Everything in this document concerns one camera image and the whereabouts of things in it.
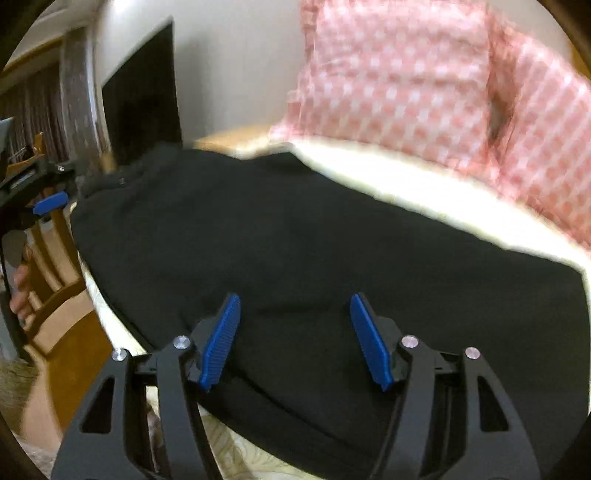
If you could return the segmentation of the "person's left hand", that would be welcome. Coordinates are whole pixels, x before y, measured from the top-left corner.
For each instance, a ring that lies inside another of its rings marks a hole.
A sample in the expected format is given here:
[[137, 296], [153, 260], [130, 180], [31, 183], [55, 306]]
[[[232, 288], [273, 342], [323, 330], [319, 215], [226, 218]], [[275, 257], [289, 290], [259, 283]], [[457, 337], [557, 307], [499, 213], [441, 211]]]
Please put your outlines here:
[[20, 321], [25, 321], [33, 314], [33, 308], [29, 302], [31, 269], [24, 258], [24, 245], [11, 244], [8, 247], [8, 263], [12, 268], [10, 309]]

